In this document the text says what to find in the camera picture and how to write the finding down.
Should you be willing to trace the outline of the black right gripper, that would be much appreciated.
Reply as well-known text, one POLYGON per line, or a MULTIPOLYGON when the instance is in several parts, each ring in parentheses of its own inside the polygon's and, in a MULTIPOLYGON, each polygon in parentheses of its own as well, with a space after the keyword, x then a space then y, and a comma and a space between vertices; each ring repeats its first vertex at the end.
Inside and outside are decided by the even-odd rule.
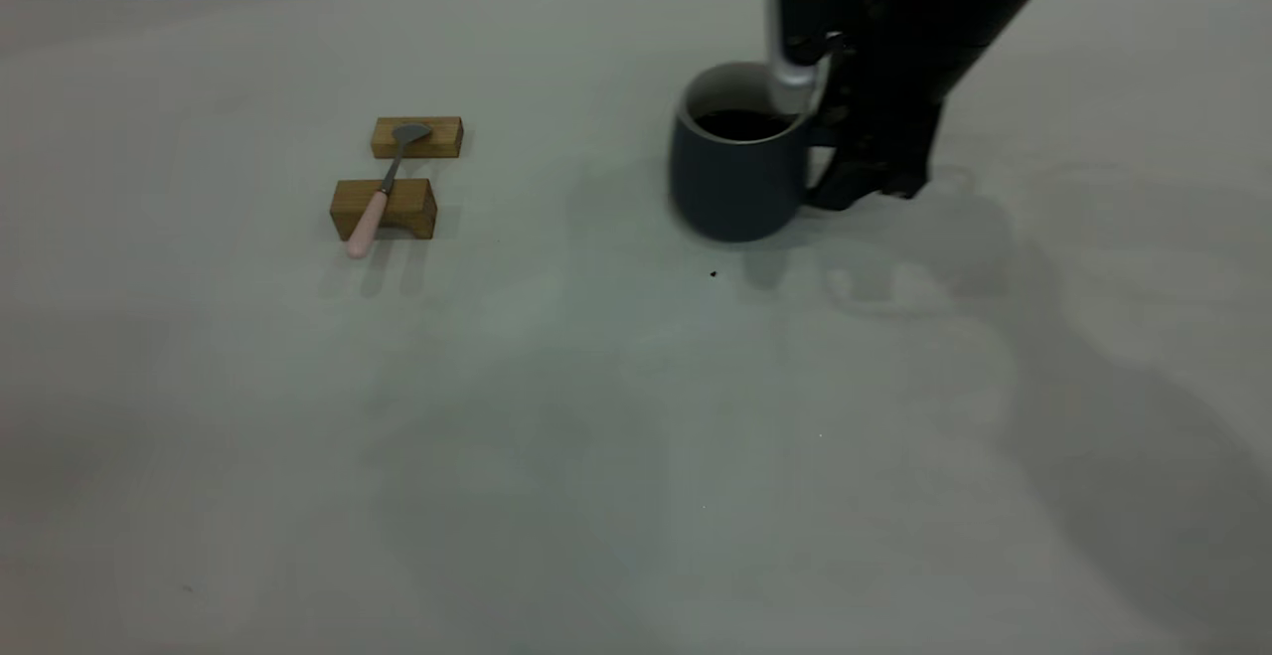
POLYGON ((831 162, 804 206, 841 212, 876 192, 909 201, 929 184, 944 100, 931 93, 939 67, 918 38, 915 3, 827 0, 833 39, 823 125, 850 135, 813 134, 810 146, 831 149, 831 162))

